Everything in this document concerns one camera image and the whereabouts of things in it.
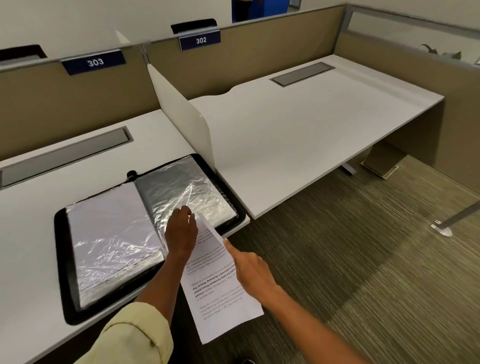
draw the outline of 303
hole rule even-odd
[[[97,59],[94,59],[94,60],[87,60],[87,63],[90,67],[95,67],[95,66],[99,66],[101,64],[104,64],[103,59],[101,59],[101,58],[97,58]]]

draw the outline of desk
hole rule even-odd
[[[319,61],[335,69],[270,81]],[[210,128],[217,173],[258,218],[442,99],[331,55],[191,103]]]
[[[67,325],[58,283],[55,213],[122,183],[130,170],[144,173],[194,151],[157,110],[0,163],[2,168],[123,126],[133,142],[0,191],[0,363],[34,362],[142,289],[80,325]]]

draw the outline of black pants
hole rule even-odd
[[[250,9],[251,4],[251,1],[235,0],[234,10],[235,19],[237,20],[237,22],[244,22],[248,19],[248,10]]]

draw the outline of shirt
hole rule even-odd
[[[166,364],[172,351],[168,321],[153,306],[134,302],[107,323],[75,364]]]

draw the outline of hand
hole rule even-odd
[[[165,229],[168,256],[180,258],[186,263],[195,247],[197,234],[195,214],[187,206],[173,210]]]
[[[235,262],[237,279],[245,291],[258,300],[263,306],[268,306],[275,292],[281,290],[270,272],[268,264],[255,253],[244,253],[235,248],[228,239],[223,241],[225,247]]]

